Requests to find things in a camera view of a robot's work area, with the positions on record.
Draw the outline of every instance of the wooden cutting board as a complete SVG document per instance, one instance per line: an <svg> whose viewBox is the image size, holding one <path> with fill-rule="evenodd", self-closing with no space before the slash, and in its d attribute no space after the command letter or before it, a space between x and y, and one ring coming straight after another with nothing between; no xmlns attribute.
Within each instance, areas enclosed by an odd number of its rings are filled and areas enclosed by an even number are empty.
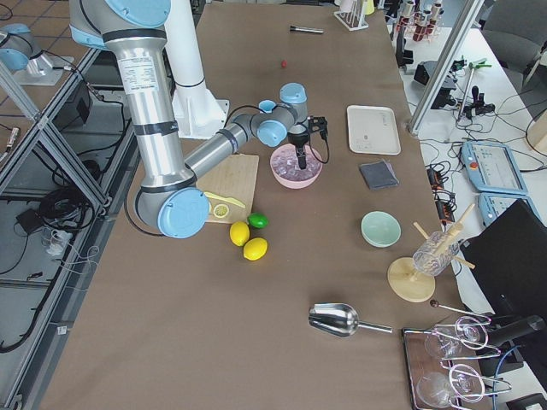
<svg viewBox="0 0 547 410"><path fill-rule="evenodd" d="M258 158L258 155L230 155L197 181L197 188L203 192L232 197L245 205L245 208L241 208L228 201L209 198L208 222L232 224L238 220L247 220L255 196ZM219 204L227 206L228 214L224 218L213 215L213 209Z"/></svg>

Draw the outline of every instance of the pink bowl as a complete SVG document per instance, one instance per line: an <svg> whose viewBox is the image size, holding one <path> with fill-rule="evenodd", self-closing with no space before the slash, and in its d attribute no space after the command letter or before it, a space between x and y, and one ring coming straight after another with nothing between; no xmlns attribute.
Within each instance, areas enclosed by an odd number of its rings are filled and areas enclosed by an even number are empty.
<svg viewBox="0 0 547 410"><path fill-rule="evenodd" d="M323 164L314 158L308 145L305 145L304 149L306 152L306 169L298 167L297 153L294 145L290 143L281 145L270 156L272 173L283 186L293 190L305 188L311 185L321 173ZM317 158L321 158L315 149L314 153Z"/></svg>

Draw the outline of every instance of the mint green bowl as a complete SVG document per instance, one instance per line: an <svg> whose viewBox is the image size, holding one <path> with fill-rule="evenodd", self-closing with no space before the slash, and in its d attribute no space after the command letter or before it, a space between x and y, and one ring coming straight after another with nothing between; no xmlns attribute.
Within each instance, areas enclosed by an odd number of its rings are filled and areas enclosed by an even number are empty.
<svg viewBox="0 0 547 410"><path fill-rule="evenodd" d="M361 234L376 248L392 246L401 237L401 226L386 212L373 211L363 216Z"/></svg>

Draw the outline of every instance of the blue cable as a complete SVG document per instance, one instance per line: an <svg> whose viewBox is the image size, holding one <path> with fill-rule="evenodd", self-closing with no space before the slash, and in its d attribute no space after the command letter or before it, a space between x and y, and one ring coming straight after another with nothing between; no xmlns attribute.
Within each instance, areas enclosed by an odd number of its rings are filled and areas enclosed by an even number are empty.
<svg viewBox="0 0 547 410"><path fill-rule="evenodd" d="M502 356L502 358L499 360L496 366L496 372L494 373L494 378L497 378L500 369L502 368L502 364L511 353L513 353L515 350L517 350L520 347L520 345L515 345L512 348L510 348L505 354ZM496 392L496 382L492 382L492 393ZM496 406L496 395L492 395L492 410L497 410Z"/></svg>

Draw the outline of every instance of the round wooden base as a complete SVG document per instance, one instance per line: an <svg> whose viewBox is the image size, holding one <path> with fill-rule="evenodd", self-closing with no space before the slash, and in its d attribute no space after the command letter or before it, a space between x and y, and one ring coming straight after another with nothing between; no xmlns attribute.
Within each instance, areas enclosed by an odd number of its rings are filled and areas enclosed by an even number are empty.
<svg viewBox="0 0 547 410"><path fill-rule="evenodd" d="M387 281L399 297L409 302L424 302L433 296L435 278L419 273L414 276L412 258L399 258L387 270Z"/></svg>

